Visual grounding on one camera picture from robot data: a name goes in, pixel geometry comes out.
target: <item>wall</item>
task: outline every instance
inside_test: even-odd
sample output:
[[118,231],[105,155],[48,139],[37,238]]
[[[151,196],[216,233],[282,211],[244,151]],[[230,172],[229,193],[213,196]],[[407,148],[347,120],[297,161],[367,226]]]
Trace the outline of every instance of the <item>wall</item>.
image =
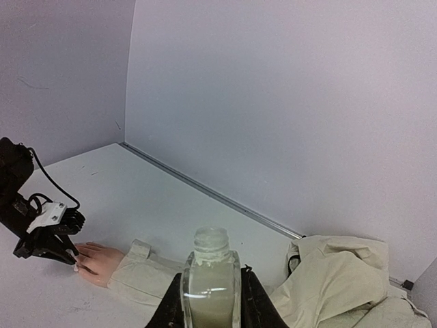
[[435,1],[146,1],[126,141],[304,234],[437,255]]
[[0,137],[46,164],[123,141],[134,6],[0,1]]
[[432,326],[437,327],[437,259],[414,284],[412,300],[429,315]]

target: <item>metal strip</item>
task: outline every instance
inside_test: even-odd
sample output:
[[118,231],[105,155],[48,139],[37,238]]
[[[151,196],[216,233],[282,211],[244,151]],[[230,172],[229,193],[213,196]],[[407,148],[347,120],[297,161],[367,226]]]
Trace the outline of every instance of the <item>metal strip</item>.
[[132,147],[126,142],[120,143],[120,146],[129,150],[133,154],[137,155],[138,157],[141,157],[142,159],[146,160],[150,164],[156,166],[158,169],[163,170],[164,172],[167,172],[168,174],[171,174],[175,178],[181,180],[182,182],[185,182],[186,184],[192,186],[193,188],[196,188],[198,191],[206,194],[207,196],[218,200],[220,203],[246,215],[247,217],[250,217],[251,219],[254,219],[256,222],[259,222],[260,224],[269,227],[270,229],[273,229],[276,232],[279,232],[280,234],[283,234],[284,236],[287,236],[292,239],[300,239],[302,238],[301,234],[298,234],[297,232],[288,229],[287,227],[274,222],[273,220],[255,212],[254,210],[251,210],[250,208],[247,208],[246,206],[243,206],[230,198],[222,195],[221,193],[218,193],[215,190],[212,190],[211,188],[208,188],[207,186],[197,182],[196,180],[193,180],[192,178],[186,176],[185,174],[180,173],[179,171],[176,171],[175,169],[165,165],[164,163],[158,161],[157,159],[154,159],[153,157],[145,154],[144,152],[136,149],[135,147]]

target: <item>hand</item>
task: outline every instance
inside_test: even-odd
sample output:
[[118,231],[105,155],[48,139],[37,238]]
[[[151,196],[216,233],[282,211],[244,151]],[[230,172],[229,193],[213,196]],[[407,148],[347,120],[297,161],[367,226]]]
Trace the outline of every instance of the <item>hand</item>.
[[79,275],[94,285],[107,288],[109,279],[124,258],[115,248],[96,243],[76,244]]

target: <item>glass bottle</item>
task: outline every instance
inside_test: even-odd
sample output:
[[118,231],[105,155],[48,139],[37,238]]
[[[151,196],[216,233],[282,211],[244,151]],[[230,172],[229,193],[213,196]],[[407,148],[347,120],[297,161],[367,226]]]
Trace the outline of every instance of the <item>glass bottle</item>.
[[200,228],[181,283],[187,328],[240,328],[241,271],[226,229]]

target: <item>white table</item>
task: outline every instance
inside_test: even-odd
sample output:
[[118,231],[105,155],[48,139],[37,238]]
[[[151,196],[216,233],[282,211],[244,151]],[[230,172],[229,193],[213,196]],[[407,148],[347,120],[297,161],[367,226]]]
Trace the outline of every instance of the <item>white table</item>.
[[[127,251],[134,238],[160,256],[185,261],[201,226],[228,230],[243,264],[271,286],[285,278],[288,237],[249,219],[113,144],[47,167],[77,197],[85,215],[74,242],[96,241]],[[38,170],[20,191],[69,201]],[[71,266],[18,259],[18,239],[0,225],[0,327],[144,327],[154,309],[134,304],[82,280]]]

